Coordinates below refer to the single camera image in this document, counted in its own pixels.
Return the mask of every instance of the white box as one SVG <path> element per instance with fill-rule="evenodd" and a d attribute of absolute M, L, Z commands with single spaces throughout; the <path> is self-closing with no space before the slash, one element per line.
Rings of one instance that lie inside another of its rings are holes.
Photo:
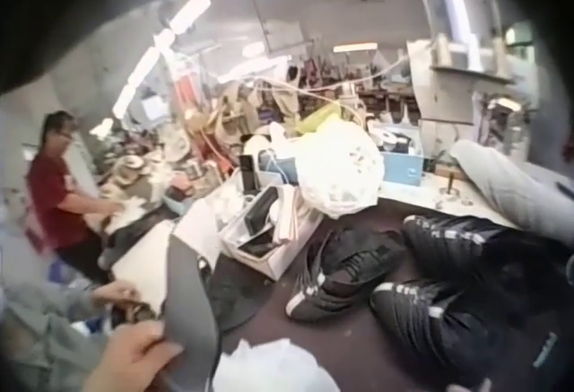
<path fill-rule="evenodd" d="M 279 280 L 295 257 L 301 252 L 311 235 L 321 224 L 324 215 L 315 209 L 305 207 L 303 214 L 298 217 L 297 235 L 298 238 L 287 244 L 283 244 L 272 249 L 263 257 L 255 257 L 237 248 L 233 243 L 226 241 L 226 231 L 236 234 L 234 227 L 222 232 L 222 242 L 226 247 L 226 254 L 238 262 L 247 265 L 272 280 Z"/>

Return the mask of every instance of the dark brown table surface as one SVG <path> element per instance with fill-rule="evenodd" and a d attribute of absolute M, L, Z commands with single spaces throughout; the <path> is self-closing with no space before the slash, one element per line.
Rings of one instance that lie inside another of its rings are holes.
<path fill-rule="evenodd" d="M 367 222 L 376 229 L 396 230 L 407 215 L 421 212 L 424 213 L 410 205 L 381 201 L 376 207 L 340 221 L 325 220 L 313 238 L 321 238 L 332 226 L 349 222 Z M 301 324 L 287 318 L 285 305 L 300 271 L 302 254 L 275 284 L 273 296 L 256 316 L 223 338 L 223 350 L 231 353 L 240 339 L 250 344 L 262 344 L 289 338 L 294 344 L 313 353 L 343 392 L 436 390 L 427 380 L 422 379 L 427 374 L 423 367 L 406 367 L 397 346 L 391 343 L 366 304 L 340 318 L 316 324 Z M 392 278 L 404 280 L 415 276 L 416 268 L 408 261 Z M 515 333 L 511 351 L 504 361 L 500 361 L 498 373 L 493 376 L 492 392 L 530 390 L 530 365 L 544 342 L 545 325 L 545 319 L 536 319 L 526 331 Z"/>

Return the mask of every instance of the plastic bag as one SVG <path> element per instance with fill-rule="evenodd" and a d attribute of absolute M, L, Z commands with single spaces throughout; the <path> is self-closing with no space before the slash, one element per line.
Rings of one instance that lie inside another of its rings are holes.
<path fill-rule="evenodd" d="M 339 392 L 339 387 L 306 350 L 283 339 L 224 354 L 213 378 L 214 392 Z"/>
<path fill-rule="evenodd" d="M 376 205 L 383 158 L 360 126 L 331 117 L 297 143 L 295 167 L 307 203 L 333 219 Z"/>

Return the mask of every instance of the blue box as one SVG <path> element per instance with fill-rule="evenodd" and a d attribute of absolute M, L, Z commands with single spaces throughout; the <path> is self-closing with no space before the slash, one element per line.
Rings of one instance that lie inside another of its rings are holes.
<path fill-rule="evenodd" d="M 389 183 L 420 186 L 422 181 L 422 168 L 424 166 L 424 153 L 420 129 L 410 125 L 384 125 L 389 132 L 402 133 L 413 140 L 413 148 L 406 153 L 381 152 L 385 172 L 383 181 Z"/>

